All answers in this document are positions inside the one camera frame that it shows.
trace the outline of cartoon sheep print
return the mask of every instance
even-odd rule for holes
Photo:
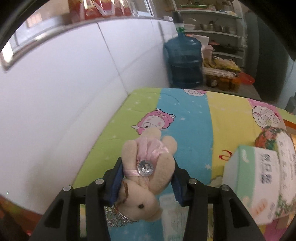
[[[184,89],[184,92],[186,92],[189,95],[193,96],[204,96],[206,91],[201,91],[201,90],[189,90],[189,89]]]
[[[266,126],[278,127],[280,123],[278,115],[265,106],[254,107],[252,114],[256,123],[262,128]]]
[[[138,134],[141,135],[142,132],[148,127],[155,126],[160,130],[166,129],[174,121],[175,116],[172,114],[165,113],[160,109],[155,109],[152,112],[147,113],[142,120],[132,128],[136,129]]]

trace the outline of tissue box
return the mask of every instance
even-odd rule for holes
[[[276,218],[293,213],[296,210],[296,154],[290,135],[281,128],[268,126],[255,140],[255,146],[278,153],[281,188]]]
[[[275,218],[280,180],[276,151],[241,145],[225,165],[222,183],[236,193],[256,224],[264,225]]]
[[[189,207],[181,207],[173,193],[161,195],[159,205],[163,209],[161,214],[163,240],[182,241]]]

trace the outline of pink bow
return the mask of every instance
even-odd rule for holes
[[[140,161],[147,160],[152,162],[154,170],[156,168],[157,160],[160,154],[169,153],[166,146],[154,137],[139,137],[135,140],[138,145],[137,165]],[[123,170],[126,177],[140,176],[138,170]]]

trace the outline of jar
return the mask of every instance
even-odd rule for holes
[[[231,80],[230,90],[233,92],[238,92],[240,83],[241,83],[240,78],[235,78],[235,79]]]
[[[209,10],[216,11],[216,8],[215,8],[214,5],[209,5],[207,8],[208,8]]]
[[[233,27],[233,26],[227,26],[226,27],[226,32],[228,34],[236,35],[237,34],[237,29],[236,29],[236,27]]]
[[[207,85],[208,87],[215,88],[215,87],[217,87],[217,85],[218,85],[218,79],[219,79],[219,77],[211,76],[211,75],[207,75],[207,82],[206,82],[206,85]]]
[[[229,90],[229,85],[230,85],[230,79],[222,78],[222,77],[219,78],[218,88],[220,90],[223,90],[223,91]]]

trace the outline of packaged food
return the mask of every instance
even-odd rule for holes
[[[231,59],[222,59],[217,56],[214,56],[214,62],[216,64],[216,68],[224,69],[231,72],[240,72],[240,68],[236,65],[236,63]]]
[[[276,218],[293,213],[296,210],[296,153],[291,137],[284,129],[267,126],[255,140],[255,146],[275,150],[279,157],[281,189]]]
[[[230,79],[222,78],[222,77],[219,78],[218,88],[220,90],[223,90],[223,91],[229,90],[229,85],[230,85]]]
[[[68,0],[73,22],[132,15],[128,0]]]
[[[233,92],[238,92],[240,84],[241,84],[240,78],[235,78],[235,79],[231,80],[230,90]]]
[[[241,145],[224,168],[222,183],[228,185],[257,225],[276,217],[281,171],[276,151]]]

